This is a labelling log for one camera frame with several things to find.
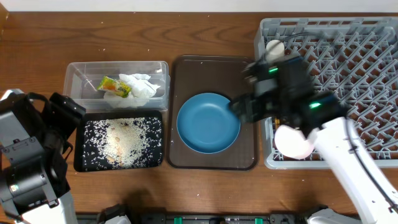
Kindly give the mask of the white napkin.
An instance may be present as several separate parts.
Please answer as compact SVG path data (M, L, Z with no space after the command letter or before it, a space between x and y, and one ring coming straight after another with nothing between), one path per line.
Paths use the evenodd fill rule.
M119 74L119 78L115 80L120 80L131 87L131 92L126 98L122 98L113 93L104 91L104 99L113 108L137 108L144 106L149 102L149 98L152 98L157 93L160 85L152 84L150 81L150 75L134 73L131 75L126 75L123 73Z

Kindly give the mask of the cream white cup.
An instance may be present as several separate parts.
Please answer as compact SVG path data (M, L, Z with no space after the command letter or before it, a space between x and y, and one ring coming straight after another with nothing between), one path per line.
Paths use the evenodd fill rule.
M285 55L284 43L280 40L271 40L266 45L265 58L271 63Z

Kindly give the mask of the dark blue plate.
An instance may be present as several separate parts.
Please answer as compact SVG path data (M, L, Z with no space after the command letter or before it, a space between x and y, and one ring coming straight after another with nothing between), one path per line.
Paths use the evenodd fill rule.
M216 93L200 93L188 99L176 120L182 142L202 154L217 154L233 145L241 122L229 103L227 97Z

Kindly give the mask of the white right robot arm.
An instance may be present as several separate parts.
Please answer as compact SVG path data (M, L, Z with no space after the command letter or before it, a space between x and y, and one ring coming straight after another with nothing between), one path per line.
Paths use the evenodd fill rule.
M332 92L315 91L302 57L258 60L244 72L253 92L229 104L242 122L277 118L274 143L280 153L304 159L317 150L363 223L397 223L397 190L367 153L348 110Z

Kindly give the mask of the pink bowl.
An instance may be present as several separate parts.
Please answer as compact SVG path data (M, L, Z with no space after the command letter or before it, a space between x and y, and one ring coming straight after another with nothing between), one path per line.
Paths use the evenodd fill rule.
M276 129L274 142L282 155L293 159L304 159L314 150L313 144L305 138L301 130L284 124Z

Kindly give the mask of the yellow green snack wrapper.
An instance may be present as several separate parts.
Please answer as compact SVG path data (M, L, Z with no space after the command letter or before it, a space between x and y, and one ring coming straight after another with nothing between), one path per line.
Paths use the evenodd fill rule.
M129 85L120 80L115 80L107 76L103 77L96 89L113 93L122 98L126 98L131 92L131 87Z

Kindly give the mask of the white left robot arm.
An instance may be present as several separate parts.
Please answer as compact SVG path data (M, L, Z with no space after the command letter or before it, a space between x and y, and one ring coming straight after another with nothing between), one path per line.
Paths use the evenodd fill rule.
M1 98L1 206L15 223L77 223L67 182L68 138L86 109L53 93L46 98L20 89Z

